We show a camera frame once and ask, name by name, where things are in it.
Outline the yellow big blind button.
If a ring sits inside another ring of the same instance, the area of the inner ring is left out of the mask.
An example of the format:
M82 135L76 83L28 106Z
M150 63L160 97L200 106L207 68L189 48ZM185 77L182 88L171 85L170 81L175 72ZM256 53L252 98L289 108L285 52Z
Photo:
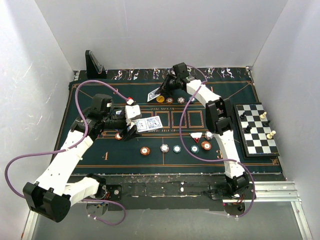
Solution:
M156 97L156 101L158 103L163 103L165 101L165 97L162 96L162 95L159 95L159 96Z

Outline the blue playing card deck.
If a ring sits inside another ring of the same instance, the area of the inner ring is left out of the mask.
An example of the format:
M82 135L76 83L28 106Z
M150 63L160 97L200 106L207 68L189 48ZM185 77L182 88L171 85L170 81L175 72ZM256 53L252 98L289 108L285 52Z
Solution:
M136 125L138 133L153 132L163 127L158 115L134 120L133 124Z

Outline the orange chips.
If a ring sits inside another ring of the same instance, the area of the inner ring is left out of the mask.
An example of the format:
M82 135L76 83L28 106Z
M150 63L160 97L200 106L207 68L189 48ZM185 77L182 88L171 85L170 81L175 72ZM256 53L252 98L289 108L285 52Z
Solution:
M167 99L166 99L166 103L167 104L172 104L173 103L173 98L172 97L168 97Z
M208 141L203 141L201 143L201 147L206 150L209 151L212 148L212 145L208 142Z
M117 132L116 134L115 134L115 139L116 140L121 140L123 137L120 135L120 133L119 132Z

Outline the blue backed playing card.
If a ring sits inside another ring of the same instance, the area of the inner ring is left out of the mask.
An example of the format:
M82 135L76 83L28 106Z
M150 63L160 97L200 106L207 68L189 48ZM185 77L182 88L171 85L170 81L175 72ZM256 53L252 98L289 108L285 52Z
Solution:
M154 89L153 91L149 92L147 95L147 102L150 102L156 99L160 94L157 93L158 89Z

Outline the orange poker chip stack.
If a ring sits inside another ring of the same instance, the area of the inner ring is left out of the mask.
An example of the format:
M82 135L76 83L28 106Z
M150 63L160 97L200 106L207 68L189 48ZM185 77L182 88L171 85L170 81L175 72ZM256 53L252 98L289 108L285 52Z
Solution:
M150 154L150 149L146 146L142 147L140 149L140 153L143 155L143 156L147 156Z

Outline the green poker chip stack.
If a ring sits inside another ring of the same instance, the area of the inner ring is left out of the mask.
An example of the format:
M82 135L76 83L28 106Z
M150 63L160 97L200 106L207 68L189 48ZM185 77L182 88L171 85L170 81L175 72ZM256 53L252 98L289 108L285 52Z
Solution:
M173 147L173 151L174 151L175 153L179 153L179 152L181 151L181 147L180 147L179 145L175 145L175 146Z

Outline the red triangular dealer button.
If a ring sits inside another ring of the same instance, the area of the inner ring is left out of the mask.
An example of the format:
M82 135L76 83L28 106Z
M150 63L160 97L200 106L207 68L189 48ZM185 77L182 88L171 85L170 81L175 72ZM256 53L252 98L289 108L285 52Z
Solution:
M202 134L203 134L202 132L192 132L190 133L190 136L196 143L198 143L202 137Z

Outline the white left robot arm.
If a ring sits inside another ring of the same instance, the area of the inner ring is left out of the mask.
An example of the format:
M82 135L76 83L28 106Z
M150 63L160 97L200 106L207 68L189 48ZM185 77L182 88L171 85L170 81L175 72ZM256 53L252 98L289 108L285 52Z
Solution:
M110 95L96 94L91 105L80 111L50 165L35 183L27 182L23 187L31 211L59 223L77 202L87 198L95 202L105 200L108 191L103 177L90 173L78 182L67 182L103 131L121 130L125 135L129 129L136 128L132 120L141 117L140 107L131 98L125 101L125 107L115 108Z

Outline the black card shoe holder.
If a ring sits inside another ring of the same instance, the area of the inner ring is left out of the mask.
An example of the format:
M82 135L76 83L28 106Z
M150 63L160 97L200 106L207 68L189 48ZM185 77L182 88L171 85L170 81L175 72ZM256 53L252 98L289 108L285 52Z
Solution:
M107 73L104 66L97 60L91 50L85 51L86 75L89 80L106 79Z

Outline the black chess piece left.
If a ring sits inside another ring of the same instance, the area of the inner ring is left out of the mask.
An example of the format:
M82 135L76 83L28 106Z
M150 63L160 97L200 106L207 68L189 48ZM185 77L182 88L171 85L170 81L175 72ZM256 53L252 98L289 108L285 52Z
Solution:
M245 119L245 118L246 118L246 113L243 112L239 117L240 117L240 119L242 119L242 120Z

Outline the black chess piece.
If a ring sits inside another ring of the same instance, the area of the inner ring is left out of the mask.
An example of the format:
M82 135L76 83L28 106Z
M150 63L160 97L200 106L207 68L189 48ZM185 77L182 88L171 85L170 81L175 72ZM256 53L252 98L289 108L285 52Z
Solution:
M245 129L244 129L244 132L245 133L250 133L252 127L250 125L248 125Z
M242 119L242 120L245 119L245 118L246 118L246 113L243 112L239 117L240 117L240 119Z
M265 127L268 127L270 122L271 122L271 121L270 121L270 120L268 120L268 121L267 121L267 122L265 122L263 125L264 125Z

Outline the black chess piece middle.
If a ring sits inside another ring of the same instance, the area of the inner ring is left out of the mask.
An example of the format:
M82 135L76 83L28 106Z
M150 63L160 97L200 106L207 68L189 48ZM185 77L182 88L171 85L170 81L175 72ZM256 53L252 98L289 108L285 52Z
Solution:
M245 129L244 129L244 132L245 133L250 133L252 127L250 125L248 125Z

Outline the black white chessboard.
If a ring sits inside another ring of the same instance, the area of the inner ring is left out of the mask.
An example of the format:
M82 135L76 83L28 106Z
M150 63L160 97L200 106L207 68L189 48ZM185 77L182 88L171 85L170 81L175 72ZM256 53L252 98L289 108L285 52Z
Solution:
M264 126L264 123L270 120L267 117L260 119L260 115L265 112L262 103L238 103L233 106L233 110L245 157L278 157L280 154L274 137L267 139L267 134L272 131L270 123L269 126ZM240 115L244 112L245 119L240 119ZM245 133L248 125L252 129L250 133Z

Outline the black chess piece right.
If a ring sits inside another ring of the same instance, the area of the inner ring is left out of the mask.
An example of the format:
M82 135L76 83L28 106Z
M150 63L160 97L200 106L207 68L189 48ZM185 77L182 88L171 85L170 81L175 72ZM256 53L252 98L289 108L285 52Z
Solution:
M268 120L268 121L267 121L267 122L265 122L263 125L264 125L265 127L268 127L270 122L271 122L271 121L270 121L270 120Z

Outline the white chess piece lower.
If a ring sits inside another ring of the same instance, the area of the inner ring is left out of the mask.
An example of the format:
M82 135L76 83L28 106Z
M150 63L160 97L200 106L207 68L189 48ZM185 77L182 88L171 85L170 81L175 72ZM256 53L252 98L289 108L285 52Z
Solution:
M273 137L274 137L275 134L276 134L276 131L275 131L275 130L272 130L270 133L268 133L268 134L266 135L266 138L267 138L268 140L271 140L271 139L273 139Z

